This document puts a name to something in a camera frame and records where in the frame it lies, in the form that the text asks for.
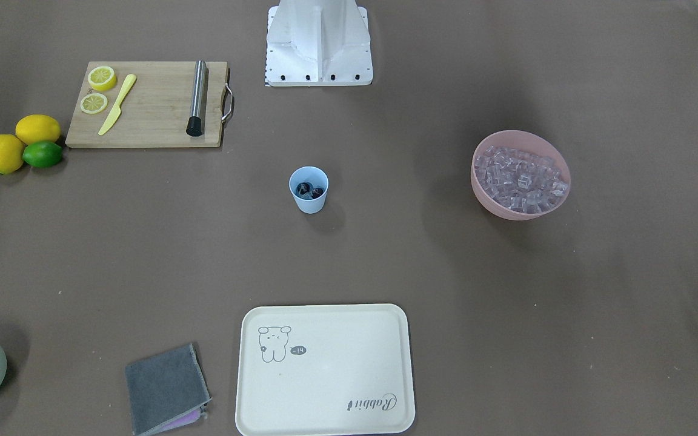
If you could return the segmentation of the wooden cutting board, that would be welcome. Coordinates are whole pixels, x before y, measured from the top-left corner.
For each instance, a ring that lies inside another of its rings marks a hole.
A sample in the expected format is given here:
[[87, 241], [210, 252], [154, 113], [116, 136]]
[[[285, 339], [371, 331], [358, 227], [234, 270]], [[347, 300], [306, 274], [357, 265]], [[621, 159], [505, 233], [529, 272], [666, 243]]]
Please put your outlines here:
[[134, 147], [220, 147], [224, 124], [233, 113], [225, 102], [233, 102], [225, 86], [229, 83], [227, 62], [208, 62], [204, 132], [201, 136], [186, 133], [194, 89], [195, 61], [91, 61], [87, 71], [108, 65], [117, 76], [116, 85], [102, 93], [113, 105], [128, 74], [138, 80], [122, 101], [121, 116], [111, 129], [99, 135], [108, 116], [89, 115], [81, 111], [81, 99], [94, 90], [85, 76], [81, 79], [78, 101], [67, 129], [68, 147], [134, 148]]

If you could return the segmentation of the lemon half lower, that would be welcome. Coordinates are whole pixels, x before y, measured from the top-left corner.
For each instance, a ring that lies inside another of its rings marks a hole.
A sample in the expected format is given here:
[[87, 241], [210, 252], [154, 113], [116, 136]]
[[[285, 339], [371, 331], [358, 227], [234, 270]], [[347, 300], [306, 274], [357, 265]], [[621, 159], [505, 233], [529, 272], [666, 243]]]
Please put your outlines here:
[[102, 113], [106, 107], [108, 107], [108, 97], [99, 92], [86, 94], [79, 102], [80, 110], [88, 115]]

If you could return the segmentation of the grey folded cloth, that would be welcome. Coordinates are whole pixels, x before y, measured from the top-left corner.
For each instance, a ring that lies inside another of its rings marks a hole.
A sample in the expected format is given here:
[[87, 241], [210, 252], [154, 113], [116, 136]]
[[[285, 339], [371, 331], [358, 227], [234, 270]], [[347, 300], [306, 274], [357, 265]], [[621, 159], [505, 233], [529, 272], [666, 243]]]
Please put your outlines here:
[[155, 435], [197, 422], [211, 401], [194, 344], [124, 369], [133, 435]]

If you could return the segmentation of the pink bowl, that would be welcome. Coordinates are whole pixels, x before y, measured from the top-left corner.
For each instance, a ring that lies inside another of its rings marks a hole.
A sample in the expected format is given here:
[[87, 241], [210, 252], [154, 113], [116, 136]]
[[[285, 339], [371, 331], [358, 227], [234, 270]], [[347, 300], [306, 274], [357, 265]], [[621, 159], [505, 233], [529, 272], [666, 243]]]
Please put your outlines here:
[[570, 195], [570, 169], [551, 143], [535, 134], [504, 130], [474, 150], [470, 171], [482, 206], [506, 220], [532, 220], [562, 206]]

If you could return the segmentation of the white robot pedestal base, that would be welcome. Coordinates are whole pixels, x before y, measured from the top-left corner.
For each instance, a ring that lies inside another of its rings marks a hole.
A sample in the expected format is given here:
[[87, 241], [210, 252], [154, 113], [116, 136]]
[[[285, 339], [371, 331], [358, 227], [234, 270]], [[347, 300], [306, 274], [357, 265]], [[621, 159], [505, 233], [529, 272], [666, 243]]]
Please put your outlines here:
[[373, 82], [368, 11], [355, 1], [280, 1], [267, 17], [264, 83], [269, 87]]

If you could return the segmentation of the yellow plastic knife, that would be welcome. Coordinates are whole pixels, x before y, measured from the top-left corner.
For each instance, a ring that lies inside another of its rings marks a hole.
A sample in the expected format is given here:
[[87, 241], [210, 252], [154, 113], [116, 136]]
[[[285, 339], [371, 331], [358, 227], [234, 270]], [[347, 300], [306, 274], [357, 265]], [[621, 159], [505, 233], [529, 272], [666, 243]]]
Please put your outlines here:
[[122, 115], [122, 103], [124, 103], [125, 98], [130, 93], [137, 80], [138, 77], [135, 74], [128, 74], [125, 77], [124, 82], [120, 87], [118, 96], [111, 106], [108, 116], [106, 116], [105, 121], [99, 128], [97, 135], [104, 136], [107, 132], [109, 132], [109, 130], [111, 130], [111, 128], [113, 128], [114, 124], [116, 124], [119, 117]]

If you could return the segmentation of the green lime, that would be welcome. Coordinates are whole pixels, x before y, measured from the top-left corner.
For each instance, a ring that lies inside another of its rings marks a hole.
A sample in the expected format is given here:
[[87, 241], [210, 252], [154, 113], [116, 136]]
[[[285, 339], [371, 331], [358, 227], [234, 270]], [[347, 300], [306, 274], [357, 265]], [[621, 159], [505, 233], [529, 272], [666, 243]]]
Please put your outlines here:
[[50, 168], [62, 160], [63, 148], [55, 142], [37, 141], [27, 145], [22, 160], [36, 168]]

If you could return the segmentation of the lemon half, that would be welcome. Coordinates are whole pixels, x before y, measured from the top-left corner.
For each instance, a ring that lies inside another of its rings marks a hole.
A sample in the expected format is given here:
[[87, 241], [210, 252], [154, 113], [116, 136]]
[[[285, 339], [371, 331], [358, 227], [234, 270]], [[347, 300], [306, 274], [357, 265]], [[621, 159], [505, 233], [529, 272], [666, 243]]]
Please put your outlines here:
[[100, 65], [88, 72], [87, 82], [95, 91], [108, 91], [116, 86], [117, 74], [113, 67]]
[[106, 107], [108, 107], [108, 97], [99, 92], [86, 94], [79, 102], [80, 110], [88, 115], [102, 113]]

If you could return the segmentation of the cream rabbit tray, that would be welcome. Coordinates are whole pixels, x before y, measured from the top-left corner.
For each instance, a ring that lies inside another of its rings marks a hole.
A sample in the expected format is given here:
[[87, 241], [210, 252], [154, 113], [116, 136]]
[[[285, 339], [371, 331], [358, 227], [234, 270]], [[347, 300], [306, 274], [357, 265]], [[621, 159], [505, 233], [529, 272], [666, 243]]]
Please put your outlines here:
[[242, 320], [241, 434], [399, 434], [415, 417], [409, 320], [400, 307], [260, 306]]

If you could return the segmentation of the dark red cherries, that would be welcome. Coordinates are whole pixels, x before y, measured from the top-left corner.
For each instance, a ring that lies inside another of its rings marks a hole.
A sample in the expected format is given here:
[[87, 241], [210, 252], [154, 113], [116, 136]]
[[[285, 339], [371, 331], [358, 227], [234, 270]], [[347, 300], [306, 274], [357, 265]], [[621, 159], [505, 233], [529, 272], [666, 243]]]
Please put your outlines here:
[[321, 186], [316, 186], [309, 182], [300, 182], [296, 185], [294, 193], [296, 193], [297, 197], [300, 199], [315, 200], [324, 195], [325, 191], [325, 188]]

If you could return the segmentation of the yellow lemon outer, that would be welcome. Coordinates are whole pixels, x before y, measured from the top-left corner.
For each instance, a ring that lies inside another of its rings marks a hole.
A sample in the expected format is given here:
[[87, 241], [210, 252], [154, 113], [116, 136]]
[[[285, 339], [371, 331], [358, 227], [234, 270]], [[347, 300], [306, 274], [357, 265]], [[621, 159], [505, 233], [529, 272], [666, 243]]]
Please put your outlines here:
[[12, 134], [0, 134], [0, 176], [19, 170], [24, 163], [25, 144]]

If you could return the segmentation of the pile of clear ice cubes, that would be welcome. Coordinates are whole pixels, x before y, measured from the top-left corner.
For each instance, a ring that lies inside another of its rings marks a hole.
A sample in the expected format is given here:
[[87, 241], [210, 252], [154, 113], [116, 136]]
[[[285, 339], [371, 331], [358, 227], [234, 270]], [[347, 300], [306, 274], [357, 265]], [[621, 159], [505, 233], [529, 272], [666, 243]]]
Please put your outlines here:
[[490, 145], [473, 157], [477, 191], [502, 212], [537, 216], [557, 209], [571, 183], [551, 157]]

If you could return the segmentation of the steel muddler black tip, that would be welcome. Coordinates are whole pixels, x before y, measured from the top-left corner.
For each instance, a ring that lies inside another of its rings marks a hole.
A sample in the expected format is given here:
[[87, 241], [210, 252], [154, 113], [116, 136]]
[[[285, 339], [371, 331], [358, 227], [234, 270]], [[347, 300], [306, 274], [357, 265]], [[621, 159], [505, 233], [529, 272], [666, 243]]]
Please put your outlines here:
[[185, 129], [189, 136], [197, 137], [204, 134], [209, 74], [210, 70], [206, 62], [198, 60], [194, 68], [190, 114]]

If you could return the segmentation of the yellow lemon near board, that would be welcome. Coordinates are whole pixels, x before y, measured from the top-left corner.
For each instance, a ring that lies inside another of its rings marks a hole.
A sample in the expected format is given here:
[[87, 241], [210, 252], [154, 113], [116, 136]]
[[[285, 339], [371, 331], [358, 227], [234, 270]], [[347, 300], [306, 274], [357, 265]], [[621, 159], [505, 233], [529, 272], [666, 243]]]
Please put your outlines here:
[[16, 136], [23, 144], [40, 141], [56, 143], [61, 137], [61, 126], [55, 118], [42, 114], [22, 117], [16, 124]]

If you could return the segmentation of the light blue plastic cup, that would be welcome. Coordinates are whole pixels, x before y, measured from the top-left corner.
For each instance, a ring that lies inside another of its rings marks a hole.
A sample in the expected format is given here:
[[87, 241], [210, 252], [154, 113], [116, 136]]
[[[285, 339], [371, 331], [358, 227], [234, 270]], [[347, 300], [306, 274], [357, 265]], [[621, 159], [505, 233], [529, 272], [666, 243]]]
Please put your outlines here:
[[[300, 199], [297, 197], [296, 193], [294, 193], [296, 185], [298, 185], [300, 182], [309, 182], [313, 185], [321, 186], [322, 188], [325, 188], [326, 191], [324, 195], [315, 200]], [[296, 206], [298, 206], [303, 213], [314, 214], [318, 213], [322, 207], [324, 207], [330, 183], [327, 174], [320, 168], [305, 166], [298, 168], [293, 172], [293, 174], [291, 174], [289, 177], [288, 187], [294, 201], [296, 202]]]

